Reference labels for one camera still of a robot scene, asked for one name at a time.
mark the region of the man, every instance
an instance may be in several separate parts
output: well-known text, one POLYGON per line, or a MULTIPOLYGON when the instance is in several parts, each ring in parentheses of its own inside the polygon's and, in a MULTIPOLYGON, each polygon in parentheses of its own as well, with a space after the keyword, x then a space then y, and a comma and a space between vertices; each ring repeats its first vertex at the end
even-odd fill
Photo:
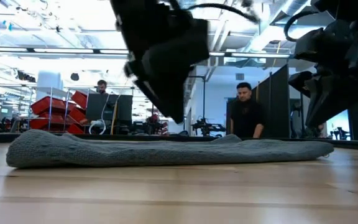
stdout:
POLYGON ((264 129, 262 108, 251 96, 249 83, 237 85, 237 100, 231 108, 230 132, 240 138, 260 138, 264 129))
POLYGON ((98 92, 100 94, 107 94, 106 93, 106 88, 107 88, 107 82, 104 80, 99 80, 98 81, 98 92))

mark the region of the hair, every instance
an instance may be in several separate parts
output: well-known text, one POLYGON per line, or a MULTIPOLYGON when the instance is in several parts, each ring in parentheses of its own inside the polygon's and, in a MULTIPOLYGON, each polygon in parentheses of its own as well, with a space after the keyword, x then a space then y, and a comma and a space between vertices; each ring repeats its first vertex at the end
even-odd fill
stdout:
POLYGON ((98 81, 98 85, 105 85, 105 86, 107 86, 107 82, 106 81, 104 81, 104 80, 99 80, 98 81))
POLYGON ((239 83, 239 84, 237 85, 237 89, 240 89, 240 88, 248 88, 249 90, 252 90, 251 84, 249 84, 249 83, 247 83, 247 82, 239 83))

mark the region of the computer monitor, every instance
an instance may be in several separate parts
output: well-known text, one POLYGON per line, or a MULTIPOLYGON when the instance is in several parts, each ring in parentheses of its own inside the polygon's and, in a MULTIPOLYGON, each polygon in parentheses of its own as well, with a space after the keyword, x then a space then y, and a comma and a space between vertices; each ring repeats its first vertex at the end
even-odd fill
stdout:
POLYGON ((88 95, 88 105, 86 107, 86 119, 88 121, 96 121, 102 119, 102 110, 104 105, 107 102, 107 105, 104 109, 103 119, 112 120, 114 113, 114 107, 117 102, 117 115, 116 120, 122 121, 125 123, 132 122, 132 95, 107 95, 107 94, 89 94, 88 95))

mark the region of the black shirt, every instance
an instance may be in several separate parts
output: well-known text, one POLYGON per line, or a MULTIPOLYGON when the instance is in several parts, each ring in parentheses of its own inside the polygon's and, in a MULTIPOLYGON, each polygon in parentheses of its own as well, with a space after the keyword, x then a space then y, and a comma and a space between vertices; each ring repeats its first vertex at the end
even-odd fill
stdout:
POLYGON ((262 107, 254 100, 232 104, 230 118, 233 120, 233 131, 240 138, 252 138, 258 124, 264 124, 262 107))

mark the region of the wooden table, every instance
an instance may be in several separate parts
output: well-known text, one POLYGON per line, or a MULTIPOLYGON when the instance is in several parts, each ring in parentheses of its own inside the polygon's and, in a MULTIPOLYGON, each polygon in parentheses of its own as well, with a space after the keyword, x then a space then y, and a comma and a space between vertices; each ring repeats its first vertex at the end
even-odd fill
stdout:
POLYGON ((310 162, 14 170, 0 223, 358 224, 358 151, 310 162))

